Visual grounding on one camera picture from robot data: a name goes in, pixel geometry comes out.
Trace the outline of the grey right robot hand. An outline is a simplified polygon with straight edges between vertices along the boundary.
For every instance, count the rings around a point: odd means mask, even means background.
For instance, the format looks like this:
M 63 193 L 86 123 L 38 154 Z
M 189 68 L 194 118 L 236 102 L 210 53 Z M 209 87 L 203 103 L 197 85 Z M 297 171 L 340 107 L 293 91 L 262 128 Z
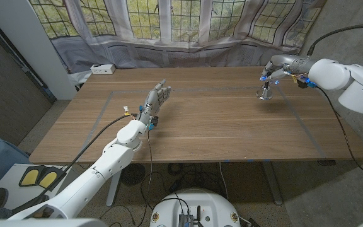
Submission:
M 316 60 L 298 55 L 273 55 L 261 73 L 260 81 L 277 81 L 291 74 L 308 73 Z

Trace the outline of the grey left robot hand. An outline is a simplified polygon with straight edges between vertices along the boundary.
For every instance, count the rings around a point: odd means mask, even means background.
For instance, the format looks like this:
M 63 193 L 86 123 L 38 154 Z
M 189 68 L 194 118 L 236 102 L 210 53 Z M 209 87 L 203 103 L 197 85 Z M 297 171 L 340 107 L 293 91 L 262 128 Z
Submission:
M 142 105 L 142 110 L 137 115 L 137 120 L 144 124 L 157 116 L 162 104 L 170 97 L 171 87 L 165 85 L 166 80 L 159 82 L 149 93 Z

